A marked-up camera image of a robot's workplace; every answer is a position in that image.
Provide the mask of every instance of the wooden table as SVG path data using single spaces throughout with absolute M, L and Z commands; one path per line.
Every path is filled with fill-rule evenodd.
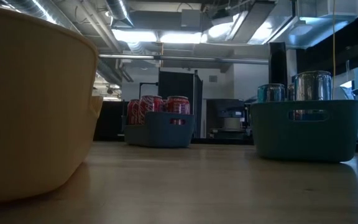
M 0 205 L 0 223 L 358 223 L 358 155 L 316 164 L 252 146 L 100 142 L 58 190 Z

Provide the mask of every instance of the yellow cable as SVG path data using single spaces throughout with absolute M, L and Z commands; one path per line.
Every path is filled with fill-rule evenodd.
M 333 64 L 334 64 L 334 70 L 333 70 L 333 90 L 332 90 L 332 97 L 331 99 L 334 99 L 334 88 L 335 88 L 335 75 L 336 75 L 336 59 L 335 59 L 335 0 L 334 6 L 333 6 Z

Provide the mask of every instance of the plastic basket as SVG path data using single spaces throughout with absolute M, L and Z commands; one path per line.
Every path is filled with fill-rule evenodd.
M 181 120 L 182 124 L 173 124 L 174 120 Z M 193 115 L 148 112 L 144 125 L 125 127 L 125 142 L 146 147 L 188 147 L 193 128 Z
M 251 106 L 257 153 L 271 159 L 342 162 L 353 158 L 358 101 L 287 101 Z M 325 116 L 293 120 L 294 111 L 319 110 Z

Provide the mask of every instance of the red soda can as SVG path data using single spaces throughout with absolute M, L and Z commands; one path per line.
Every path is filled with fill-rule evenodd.
M 162 110 L 162 104 L 161 96 L 142 96 L 139 101 L 139 114 L 137 116 L 138 124 L 144 124 L 147 112 L 160 112 Z
M 139 113 L 139 100 L 130 100 L 128 103 L 128 124 L 134 125 L 137 124 L 137 115 Z
M 171 113 L 190 114 L 190 103 L 185 96 L 169 96 L 167 101 L 167 111 Z M 183 124 L 180 119 L 171 121 L 173 124 Z

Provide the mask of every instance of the espresso machine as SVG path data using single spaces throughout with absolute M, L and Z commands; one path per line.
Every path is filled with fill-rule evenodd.
M 206 138 L 244 139 L 246 135 L 243 100 L 210 99 L 206 101 Z

